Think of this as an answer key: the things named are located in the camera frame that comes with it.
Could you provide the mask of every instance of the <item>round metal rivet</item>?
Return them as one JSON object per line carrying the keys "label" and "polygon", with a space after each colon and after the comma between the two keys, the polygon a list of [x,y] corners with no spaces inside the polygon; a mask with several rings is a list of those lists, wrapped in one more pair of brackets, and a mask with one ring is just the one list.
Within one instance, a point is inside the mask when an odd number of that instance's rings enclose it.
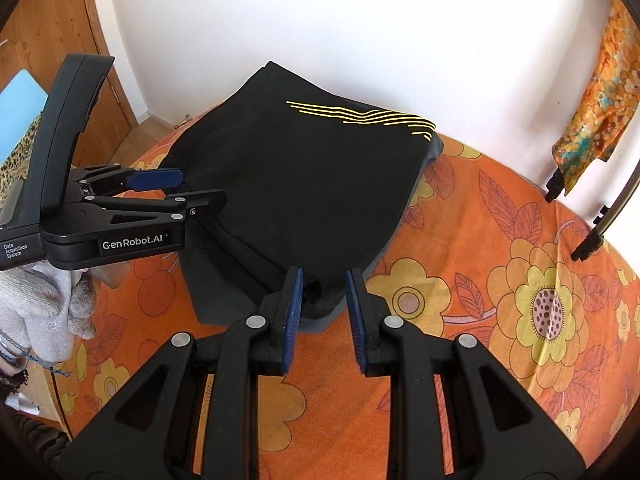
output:
{"label": "round metal rivet", "polygon": [[191,336],[186,332],[178,332],[171,338],[171,344],[180,348],[181,346],[187,346],[191,341]]}
{"label": "round metal rivet", "polygon": [[404,325],[404,319],[399,316],[386,316],[385,325],[387,325],[389,328],[400,328],[402,325]]}
{"label": "round metal rivet", "polygon": [[458,342],[465,348],[473,348],[478,344],[478,339],[471,334],[463,334],[458,338]]}
{"label": "round metal rivet", "polygon": [[249,328],[262,328],[267,322],[262,316],[250,316],[246,320],[246,325]]}

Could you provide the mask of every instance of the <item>blue string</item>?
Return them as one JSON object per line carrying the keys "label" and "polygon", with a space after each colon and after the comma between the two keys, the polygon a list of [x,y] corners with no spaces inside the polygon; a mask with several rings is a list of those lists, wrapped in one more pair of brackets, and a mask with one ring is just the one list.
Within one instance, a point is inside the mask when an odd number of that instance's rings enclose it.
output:
{"label": "blue string", "polygon": [[[27,358],[27,360],[29,361],[33,361],[34,363],[39,364],[40,366],[42,366],[45,370],[48,370],[49,372],[51,372],[54,375],[61,375],[63,377],[69,377],[69,375],[71,375],[71,373],[69,372],[63,372],[62,370],[56,370],[53,367],[48,367],[45,366],[44,364],[42,364],[42,362],[32,356],[29,352],[27,352],[20,344],[18,344],[17,342],[15,342],[12,338],[10,338],[5,332],[3,332],[2,330],[0,330],[0,336],[2,336],[4,339],[6,339],[9,343],[11,343],[14,347],[16,347],[17,349],[20,350],[20,355],[17,358],[20,357],[25,357]],[[7,356],[4,352],[2,352],[2,349],[0,349],[0,354],[2,355],[2,357],[9,361],[9,362],[14,362],[16,361],[16,357],[15,356]]]}

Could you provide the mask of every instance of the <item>floral tablecloth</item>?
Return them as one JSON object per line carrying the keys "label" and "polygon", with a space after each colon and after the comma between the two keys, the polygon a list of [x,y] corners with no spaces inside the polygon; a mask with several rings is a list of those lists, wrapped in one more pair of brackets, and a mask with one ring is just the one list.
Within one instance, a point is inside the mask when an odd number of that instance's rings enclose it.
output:
{"label": "floral tablecloth", "polygon": [[[138,166],[156,167],[183,129]],[[588,232],[581,219],[444,141],[367,289],[424,332],[474,334],[592,463],[640,393],[640,281],[608,244],[572,262]],[[171,334],[222,330],[197,323],[175,254],[133,262],[118,289],[100,290],[94,319],[96,338],[78,342],[69,377],[56,377],[71,434]],[[301,334],[290,373],[259,381],[260,478],[384,478],[389,400],[388,379],[358,371],[346,313]]]}

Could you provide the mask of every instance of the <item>light blue object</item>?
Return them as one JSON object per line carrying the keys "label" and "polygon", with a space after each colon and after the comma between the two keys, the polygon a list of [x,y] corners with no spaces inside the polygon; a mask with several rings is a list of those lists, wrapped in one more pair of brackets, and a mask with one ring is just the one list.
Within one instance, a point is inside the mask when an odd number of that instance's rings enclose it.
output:
{"label": "light blue object", "polygon": [[0,164],[11,155],[46,101],[47,93],[26,70],[20,70],[0,92]]}

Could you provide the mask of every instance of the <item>colorful patterned cloth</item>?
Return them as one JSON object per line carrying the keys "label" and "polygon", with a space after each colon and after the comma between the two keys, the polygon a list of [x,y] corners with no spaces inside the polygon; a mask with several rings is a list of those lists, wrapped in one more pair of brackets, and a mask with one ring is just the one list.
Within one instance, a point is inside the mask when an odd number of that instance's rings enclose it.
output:
{"label": "colorful patterned cloth", "polygon": [[564,194],[596,158],[609,160],[638,108],[640,32],[621,0],[612,0],[598,64],[574,118],[552,148]]}
{"label": "colorful patterned cloth", "polygon": [[[156,167],[180,133],[138,167]],[[367,289],[424,332],[474,334],[592,463],[640,393],[640,280],[608,245],[572,262],[588,232],[580,218],[442,138],[444,154],[421,177]],[[103,287],[95,325],[97,337],[77,341],[64,365],[69,377],[56,377],[72,435],[173,333],[222,330],[198,324],[175,254],[136,260],[118,289]],[[385,478],[389,380],[359,373],[346,313],[324,333],[299,335],[290,373],[258,387],[262,480]]]}

